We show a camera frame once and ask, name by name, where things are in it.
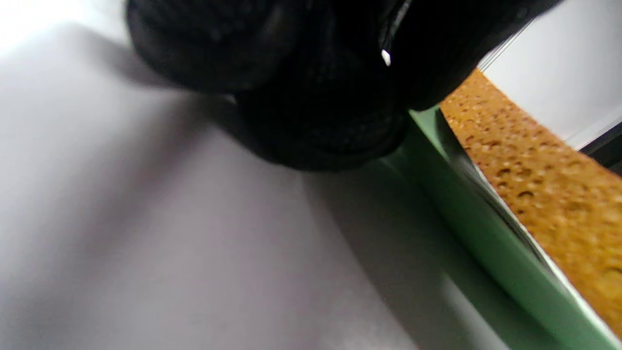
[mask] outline sponge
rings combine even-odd
[[[622,338],[622,178],[567,146],[479,70],[440,107],[497,193]]]

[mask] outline white wall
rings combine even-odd
[[[566,0],[534,21],[485,73],[581,148],[622,120],[622,1]]]

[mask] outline black fabric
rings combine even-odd
[[[232,118],[251,150],[296,169],[341,170],[395,150],[407,108],[441,101],[489,50],[560,2],[412,0],[391,38],[405,1],[129,0],[127,16],[153,69],[234,93]]]
[[[560,0],[414,0],[392,43],[391,70],[403,105],[441,102],[490,50]]]

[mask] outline black glove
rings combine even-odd
[[[153,69],[200,92],[234,93],[252,138],[242,142],[257,154],[340,170],[395,150],[408,108],[440,102],[558,2],[129,0],[127,19]]]

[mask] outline green plastic edge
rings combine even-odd
[[[435,127],[435,106],[411,112],[414,127],[386,162],[418,181],[447,224],[490,275],[568,349],[619,350],[620,341],[581,309],[487,203],[448,162]]]

